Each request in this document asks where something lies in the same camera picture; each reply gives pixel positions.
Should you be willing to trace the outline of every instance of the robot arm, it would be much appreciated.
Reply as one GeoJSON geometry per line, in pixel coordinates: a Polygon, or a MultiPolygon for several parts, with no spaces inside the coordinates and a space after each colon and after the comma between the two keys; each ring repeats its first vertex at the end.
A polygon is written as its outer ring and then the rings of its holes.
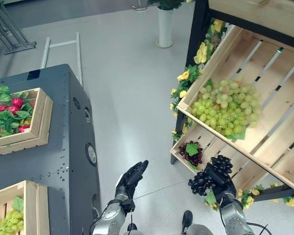
{"type": "Polygon", "coordinates": [[[90,235],[118,235],[125,222],[127,213],[135,210],[133,195],[135,187],[143,178],[142,174],[148,166],[148,161],[137,163],[120,179],[116,187],[115,199],[111,200],[90,235]]]}
{"type": "Polygon", "coordinates": [[[223,172],[211,164],[207,165],[206,171],[215,182],[213,192],[220,205],[221,219],[226,234],[255,235],[253,230],[247,225],[242,204],[235,199],[236,189],[227,172],[223,172]]]}

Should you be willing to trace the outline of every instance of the dark purple grapes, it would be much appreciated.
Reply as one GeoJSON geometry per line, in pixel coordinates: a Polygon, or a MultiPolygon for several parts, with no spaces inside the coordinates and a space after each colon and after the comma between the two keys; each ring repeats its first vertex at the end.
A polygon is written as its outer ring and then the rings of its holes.
{"type": "Polygon", "coordinates": [[[181,154],[181,156],[188,160],[193,166],[198,166],[199,164],[202,164],[202,160],[201,160],[201,157],[202,157],[202,148],[200,148],[200,145],[198,142],[193,142],[193,141],[190,141],[190,143],[195,143],[198,145],[198,153],[197,154],[194,154],[192,156],[190,156],[187,152],[186,152],[186,143],[182,144],[181,146],[179,146],[179,153],[181,154]]]}

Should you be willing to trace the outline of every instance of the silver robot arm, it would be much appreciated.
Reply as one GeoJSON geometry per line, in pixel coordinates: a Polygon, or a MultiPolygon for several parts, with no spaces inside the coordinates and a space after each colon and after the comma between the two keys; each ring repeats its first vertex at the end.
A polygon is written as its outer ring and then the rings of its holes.
{"type": "Polygon", "coordinates": [[[148,161],[137,163],[131,167],[119,180],[115,199],[111,200],[103,213],[94,222],[95,228],[90,235],[118,235],[125,222],[127,213],[135,210],[133,195],[135,187],[143,178],[142,174],[148,166],[148,161]]]}

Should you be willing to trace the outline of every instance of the flower garland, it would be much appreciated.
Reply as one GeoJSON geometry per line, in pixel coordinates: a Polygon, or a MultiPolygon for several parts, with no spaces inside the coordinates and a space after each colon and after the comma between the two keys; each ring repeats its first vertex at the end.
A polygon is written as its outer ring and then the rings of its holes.
{"type": "MultiPolygon", "coordinates": [[[[173,116],[177,117],[177,105],[180,100],[187,95],[187,91],[192,85],[192,83],[200,76],[202,76],[202,69],[205,64],[210,60],[213,52],[217,49],[221,42],[221,39],[225,36],[227,32],[227,25],[223,21],[218,19],[211,19],[211,24],[209,26],[208,32],[206,34],[205,40],[199,45],[196,56],[194,57],[194,62],[196,65],[188,65],[184,69],[184,72],[177,77],[179,82],[178,87],[172,89],[171,98],[174,101],[170,104],[170,109],[173,110],[173,116]]],[[[184,124],[184,131],[182,133],[177,133],[172,131],[172,137],[177,141],[183,134],[186,133],[187,128],[190,124],[184,124]]]]}
{"type": "MultiPolygon", "coordinates": [[[[278,183],[270,183],[270,188],[274,188],[278,186],[278,183]]],[[[245,209],[249,209],[249,207],[254,203],[255,199],[254,196],[259,195],[262,191],[266,188],[260,185],[256,185],[256,187],[252,188],[251,190],[242,190],[239,189],[236,192],[236,199],[241,202],[245,209]]],[[[279,199],[272,199],[273,202],[278,203],[279,199]]],[[[284,197],[283,202],[289,206],[294,207],[294,195],[290,197],[284,197]]],[[[212,210],[218,211],[220,205],[217,203],[217,200],[212,192],[212,190],[204,197],[204,204],[210,206],[212,210]]]]}

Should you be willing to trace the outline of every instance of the black cable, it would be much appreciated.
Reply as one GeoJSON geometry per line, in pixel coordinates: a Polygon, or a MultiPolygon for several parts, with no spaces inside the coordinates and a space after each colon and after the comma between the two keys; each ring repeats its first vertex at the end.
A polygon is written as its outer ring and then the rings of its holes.
{"type": "Polygon", "coordinates": [[[132,210],[131,210],[131,227],[129,228],[129,232],[128,235],[131,233],[132,231],[132,225],[133,225],[133,215],[132,215],[132,210]]]}
{"type": "Polygon", "coordinates": [[[93,235],[93,233],[92,233],[92,226],[93,226],[94,224],[96,224],[96,223],[98,222],[98,220],[101,219],[101,216],[102,216],[102,214],[106,211],[106,209],[107,209],[107,207],[103,210],[103,212],[102,212],[101,215],[98,217],[98,219],[94,220],[94,221],[92,222],[92,224],[89,226],[89,235],[93,235]]]}
{"type": "Polygon", "coordinates": [[[265,228],[268,226],[268,224],[266,224],[266,226],[261,230],[261,232],[259,233],[259,235],[261,235],[263,233],[263,231],[265,230],[265,228]]]}
{"type": "Polygon", "coordinates": [[[249,223],[249,222],[247,222],[247,224],[248,225],[252,225],[252,226],[257,226],[257,227],[263,228],[264,230],[266,230],[268,232],[268,234],[272,235],[272,233],[269,231],[269,229],[267,229],[267,226],[262,226],[260,224],[249,223]]]}

